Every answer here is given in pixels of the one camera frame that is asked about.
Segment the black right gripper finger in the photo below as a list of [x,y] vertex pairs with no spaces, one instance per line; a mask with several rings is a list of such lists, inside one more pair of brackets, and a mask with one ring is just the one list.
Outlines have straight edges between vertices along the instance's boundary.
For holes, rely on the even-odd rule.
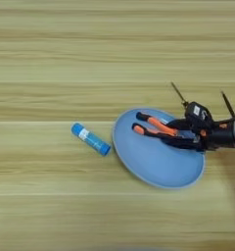
[[166,124],[170,128],[174,128],[177,130],[190,130],[191,126],[190,123],[186,119],[177,119],[170,121]]
[[200,138],[184,138],[179,136],[162,135],[161,141],[169,146],[185,149],[203,151],[204,145]]

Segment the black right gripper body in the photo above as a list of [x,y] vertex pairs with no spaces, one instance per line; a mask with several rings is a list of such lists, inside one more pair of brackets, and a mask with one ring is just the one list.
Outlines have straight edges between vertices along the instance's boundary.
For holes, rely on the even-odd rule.
[[197,151],[214,151],[218,148],[235,148],[235,119],[222,121],[195,119],[191,130],[198,135]]

